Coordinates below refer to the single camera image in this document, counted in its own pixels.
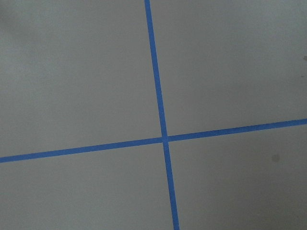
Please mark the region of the brown paper table cover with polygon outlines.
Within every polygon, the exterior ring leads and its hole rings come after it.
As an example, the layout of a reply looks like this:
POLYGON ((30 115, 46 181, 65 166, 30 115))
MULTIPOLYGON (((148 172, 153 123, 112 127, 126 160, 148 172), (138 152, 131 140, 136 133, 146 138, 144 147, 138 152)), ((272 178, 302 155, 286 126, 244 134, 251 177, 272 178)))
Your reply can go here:
MULTIPOLYGON (((168 135, 307 120, 304 0, 149 0, 168 135)), ((0 158, 160 133, 145 0, 0 3, 0 158)), ((179 230, 304 230, 307 126, 170 143, 179 230)))

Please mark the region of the blue tape grid lines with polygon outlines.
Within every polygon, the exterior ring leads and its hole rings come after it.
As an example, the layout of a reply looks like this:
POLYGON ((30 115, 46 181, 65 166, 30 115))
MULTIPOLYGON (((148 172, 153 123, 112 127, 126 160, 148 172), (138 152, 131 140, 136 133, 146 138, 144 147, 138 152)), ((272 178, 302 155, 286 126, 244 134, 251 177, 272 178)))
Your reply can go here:
POLYGON ((170 143, 306 126, 298 119, 168 135, 149 1, 143 11, 156 95, 151 103, 157 104, 150 115, 159 135, 1 157, 1 229, 178 230, 170 143))

